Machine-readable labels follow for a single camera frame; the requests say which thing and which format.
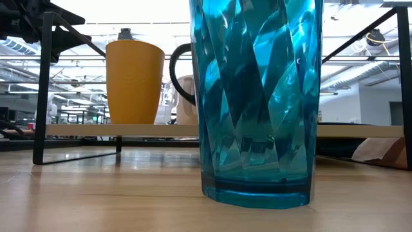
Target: mug handle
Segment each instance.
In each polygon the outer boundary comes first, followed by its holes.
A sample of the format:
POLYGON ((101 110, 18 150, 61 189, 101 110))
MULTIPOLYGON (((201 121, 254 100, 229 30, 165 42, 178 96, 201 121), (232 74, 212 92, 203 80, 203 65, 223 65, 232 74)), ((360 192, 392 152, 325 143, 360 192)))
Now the mug handle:
POLYGON ((170 73, 170 79, 172 81, 172 84, 174 88, 176 88, 176 91, 188 102, 190 102, 192 105, 196 105, 196 100, 194 98, 194 95, 191 95, 190 93, 187 93, 179 84, 179 81, 176 77, 176 62, 179 59, 179 56, 181 56, 185 52, 190 52, 192 50, 191 44, 182 44, 179 47, 176 48, 176 50, 173 52, 173 54, 170 56, 170 62, 169 62, 169 73, 170 73))

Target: yellow cup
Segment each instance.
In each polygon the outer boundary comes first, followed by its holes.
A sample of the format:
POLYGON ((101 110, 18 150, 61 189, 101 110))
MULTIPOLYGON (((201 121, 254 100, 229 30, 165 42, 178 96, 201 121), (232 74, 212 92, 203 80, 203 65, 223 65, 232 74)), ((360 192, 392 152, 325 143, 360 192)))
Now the yellow cup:
POLYGON ((111 123, 153 124, 162 87, 164 52, 142 41, 106 46, 106 80, 111 123))

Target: table surface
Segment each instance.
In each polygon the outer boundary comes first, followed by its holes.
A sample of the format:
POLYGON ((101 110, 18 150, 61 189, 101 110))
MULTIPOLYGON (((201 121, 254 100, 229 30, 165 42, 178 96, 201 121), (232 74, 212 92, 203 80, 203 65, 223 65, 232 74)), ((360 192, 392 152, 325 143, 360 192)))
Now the table surface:
POLYGON ((198 149, 124 148, 121 156, 47 166, 33 166, 31 151, 2 152, 0 231, 410 232, 412 172, 318 158, 310 205, 249 209, 202 195, 198 149))

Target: faceted drinking glass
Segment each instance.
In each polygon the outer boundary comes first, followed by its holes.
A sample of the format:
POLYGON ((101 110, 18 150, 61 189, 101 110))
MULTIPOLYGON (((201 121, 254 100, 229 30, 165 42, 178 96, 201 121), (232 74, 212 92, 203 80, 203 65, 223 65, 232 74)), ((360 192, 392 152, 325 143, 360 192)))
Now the faceted drinking glass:
POLYGON ((190 0, 203 193, 253 208, 309 203, 322 0, 190 0))

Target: black metal shelf frame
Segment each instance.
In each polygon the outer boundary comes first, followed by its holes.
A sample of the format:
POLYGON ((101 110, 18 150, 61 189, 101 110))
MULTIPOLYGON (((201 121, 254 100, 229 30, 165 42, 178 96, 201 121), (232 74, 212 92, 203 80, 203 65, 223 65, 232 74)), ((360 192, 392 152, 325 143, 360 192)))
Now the black metal shelf frame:
POLYGON ((397 15, 398 20, 398 43, 399 43, 399 66, 400 87, 402 92, 402 110, 404 116, 404 136, 406 145, 407 168, 412 171, 412 76, 411 76, 411 41, 409 36, 409 18, 406 6, 396 6, 371 23, 365 29, 346 41, 331 54, 327 55, 322 63, 329 61, 355 41, 362 39, 367 33, 390 17, 397 15))
POLYGON ((79 157, 75 159, 64 159, 56 161, 43 161, 44 153, 44 140, 46 138, 46 114, 47 114, 47 98, 48 98, 48 88, 49 88, 49 77, 50 77, 50 61, 52 59, 52 26, 53 23, 59 24, 59 26, 65 27, 70 33, 76 36, 77 39, 81 40, 83 43, 87 44, 90 48, 96 51, 103 57, 106 54, 94 45, 89 39, 80 34, 76 29, 74 29, 70 24, 68 24, 63 18, 55 14, 54 12, 45 12, 43 15, 43 26, 42 26, 42 40, 41 40, 41 61, 40 61, 40 77, 39 77, 39 94, 37 99, 37 118, 36 118, 36 130, 34 137, 34 147, 33 147, 33 163, 34 164, 55 164, 58 162, 66 162, 69 160, 79 160, 93 157, 101 157, 104 155, 114 155, 122 151, 122 139, 118 137, 116 152, 105 153, 100 155, 90 155, 85 157, 79 157))
MULTIPOLYGON (((412 76, 411 76, 411 51, 409 40, 409 20, 406 6, 397 6, 389 10, 382 17, 365 27, 357 35, 346 41, 342 46, 326 56, 322 63, 329 61, 332 57, 349 47, 356 40, 364 37, 368 32, 376 28, 378 25, 389 19, 390 17, 397 15, 398 19, 398 38, 399 38, 399 60, 400 60, 400 82, 402 90, 402 108, 404 116, 404 136, 406 141, 407 151, 407 166, 409 170, 412 170, 412 76)), ((119 154, 122 150, 122 137, 118 136, 116 141, 116 152, 86 156, 76 159, 65 159, 51 162, 43 162, 44 151, 44 139, 46 137, 46 110, 47 110, 47 97, 48 97, 48 85, 50 76, 50 61, 52 52, 52 25, 53 22, 59 23, 65 27, 69 32, 74 34, 78 39, 90 46, 94 51, 101 56, 106 57, 105 53, 97 48, 90 40, 81 35, 76 29, 70 26, 64 19, 59 17, 53 12, 44 13, 44 20, 42 26, 42 41, 41 41, 41 65, 40 65, 40 77, 39 77, 39 96, 37 99, 37 119, 36 119, 36 131, 35 141, 33 149, 33 163, 34 164, 53 164, 57 162, 66 162, 69 160, 79 160, 92 157, 101 157, 104 155, 119 154)))

